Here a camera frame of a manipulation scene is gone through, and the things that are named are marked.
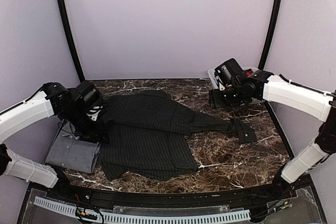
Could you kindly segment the black pinstriped long sleeve shirt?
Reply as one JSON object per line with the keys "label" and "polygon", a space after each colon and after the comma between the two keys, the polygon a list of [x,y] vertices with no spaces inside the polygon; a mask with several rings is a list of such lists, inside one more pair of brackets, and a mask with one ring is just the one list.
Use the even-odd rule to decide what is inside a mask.
{"label": "black pinstriped long sleeve shirt", "polygon": [[108,180],[126,172],[169,180],[198,171],[185,140],[201,132],[235,134],[241,143],[255,142],[255,130],[240,119],[221,120],[174,101],[163,91],[114,95],[105,100],[108,144],[100,165]]}

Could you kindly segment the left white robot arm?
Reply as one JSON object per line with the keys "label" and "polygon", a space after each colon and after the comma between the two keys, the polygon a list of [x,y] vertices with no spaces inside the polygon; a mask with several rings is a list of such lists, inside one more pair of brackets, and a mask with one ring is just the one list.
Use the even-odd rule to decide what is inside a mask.
{"label": "left white robot arm", "polygon": [[89,81],[75,88],[65,88],[58,82],[43,84],[29,98],[1,112],[1,175],[53,188],[61,200],[71,200],[74,189],[67,184],[61,170],[15,153],[5,141],[37,122],[56,116],[72,124],[80,140],[107,143],[106,125],[100,119],[105,109],[101,93]]}

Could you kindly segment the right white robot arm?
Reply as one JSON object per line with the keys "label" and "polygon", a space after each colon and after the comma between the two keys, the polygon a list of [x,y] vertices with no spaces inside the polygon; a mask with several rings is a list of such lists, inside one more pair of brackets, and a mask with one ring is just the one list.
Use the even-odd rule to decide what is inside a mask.
{"label": "right white robot arm", "polygon": [[[294,82],[312,88],[331,92],[335,90],[335,68],[332,67],[276,68],[272,66],[267,67],[266,70],[274,74],[283,74],[287,79],[291,78]],[[321,122],[286,105],[278,103],[270,105],[285,132],[291,149],[298,154],[318,134]],[[318,165],[310,174],[321,201],[324,204],[327,201],[335,201],[335,155]]]}

